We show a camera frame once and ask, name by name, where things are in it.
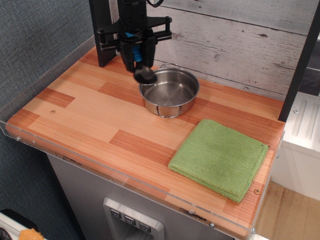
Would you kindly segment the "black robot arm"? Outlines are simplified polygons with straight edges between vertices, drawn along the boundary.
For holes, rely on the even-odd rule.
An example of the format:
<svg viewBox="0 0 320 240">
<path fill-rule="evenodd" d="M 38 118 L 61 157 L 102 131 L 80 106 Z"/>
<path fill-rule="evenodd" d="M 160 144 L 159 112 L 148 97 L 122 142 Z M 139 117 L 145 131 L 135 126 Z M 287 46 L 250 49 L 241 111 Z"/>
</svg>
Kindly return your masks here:
<svg viewBox="0 0 320 240">
<path fill-rule="evenodd" d="M 172 18 L 147 16 L 147 4 L 157 8 L 162 1 L 152 4 L 149 0 L 119 0 L 119 19 L 99 28 L 97 34 L 103 52 L 118 51 L 129 72 L 150 78 L 156 45 L 172 38 Z"/>
</svg>

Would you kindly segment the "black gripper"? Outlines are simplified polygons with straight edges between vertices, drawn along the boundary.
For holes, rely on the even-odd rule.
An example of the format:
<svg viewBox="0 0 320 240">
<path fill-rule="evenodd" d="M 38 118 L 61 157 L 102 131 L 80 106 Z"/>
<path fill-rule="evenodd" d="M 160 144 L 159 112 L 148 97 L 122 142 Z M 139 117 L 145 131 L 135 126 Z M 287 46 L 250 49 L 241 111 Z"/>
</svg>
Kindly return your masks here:
<svg viewBox="0 0 320 240">
<path fill-rule="evenodd" d="M 108 40 L 101 44 L 102 50 L 115 49 L 120 51 L 123 63 L 127 71 L 133 73 L 135 71 L 134 59 L 134 44 L 128 43 L 125 40 L 125 33 L 133 33 L 137 35 L 141 43 L 142 62 L 145 67 L 151 68 L 154 63 L 156 45 L 160 41 L 169 40 L 172 38 L 170 24 L 172 18 L 166 17 L 147 17 L 146 26 L 126 27 L 122 20 L 117 20 L 115 23 L 107 26 L 106 34 L 113 35 L 113 40 Z"/>
</svg>

